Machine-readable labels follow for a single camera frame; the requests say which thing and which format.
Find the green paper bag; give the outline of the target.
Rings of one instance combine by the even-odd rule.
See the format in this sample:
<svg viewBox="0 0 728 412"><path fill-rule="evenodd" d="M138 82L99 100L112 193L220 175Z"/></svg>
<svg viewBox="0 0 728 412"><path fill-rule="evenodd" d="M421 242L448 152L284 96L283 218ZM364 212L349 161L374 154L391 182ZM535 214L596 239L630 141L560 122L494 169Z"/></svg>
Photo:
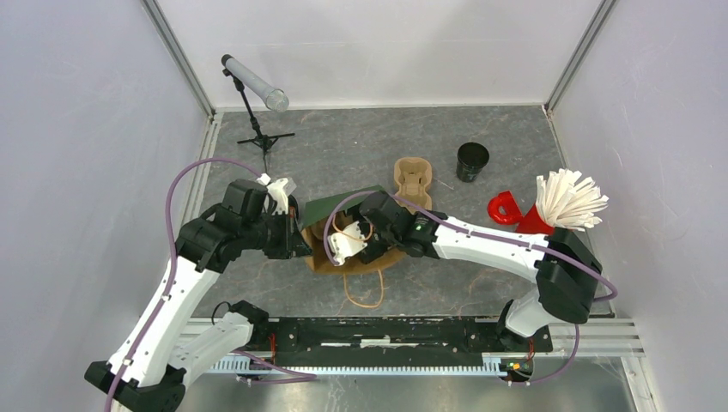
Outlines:
<svg viewBox="0 0 728 412"><path fill-rule="evenodd" d="M301 234L312 249L305 258L311 271L318 275L341 276L346 298L355 306L375 309L385 298L385 270L397 264L404 253L385 242L362 217L359 206L366 196L381 191L370 186L321 197L305 202ZM379 298L366 303L352 297L349 279L353 276L376 275Z"/></svg>

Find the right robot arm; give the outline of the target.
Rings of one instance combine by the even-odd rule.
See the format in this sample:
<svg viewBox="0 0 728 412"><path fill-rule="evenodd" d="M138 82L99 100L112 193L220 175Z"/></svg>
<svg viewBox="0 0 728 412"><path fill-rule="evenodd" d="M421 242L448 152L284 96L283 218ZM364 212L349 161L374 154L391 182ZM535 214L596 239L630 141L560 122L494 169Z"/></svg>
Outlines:
<svg viewBox="0 0 728 412"><path fill-rule="evenodd" d="M365 191L362 198L355 205L356 221L327 230L326 244L336 266L355 256L379 258L396 249L413 258L471 262L520 276L533 288L507 303L495 328L497 342L507 350L521 348L545 325L585 324L589 319L602 265L573 232L504 232L384 191Z"/></svg>

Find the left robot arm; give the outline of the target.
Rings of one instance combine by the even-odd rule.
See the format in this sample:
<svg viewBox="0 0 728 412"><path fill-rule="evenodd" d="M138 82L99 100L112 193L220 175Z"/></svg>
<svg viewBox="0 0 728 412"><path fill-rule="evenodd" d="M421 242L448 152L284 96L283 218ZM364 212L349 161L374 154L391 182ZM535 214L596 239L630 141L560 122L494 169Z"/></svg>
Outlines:
<svg viewBox="0 0 728 412"><path fill-rule="evenodd" d="M184 224L167 269L132 332L109 360L91 363L85 380L106 394L106 409L174 411L186 391L238 348L260 349L272 333L266 311L240 301L185 344L179 337L195 307L243 251L285 260L311 255L298 228L292 179L231 183L220 203Z"/></svg>

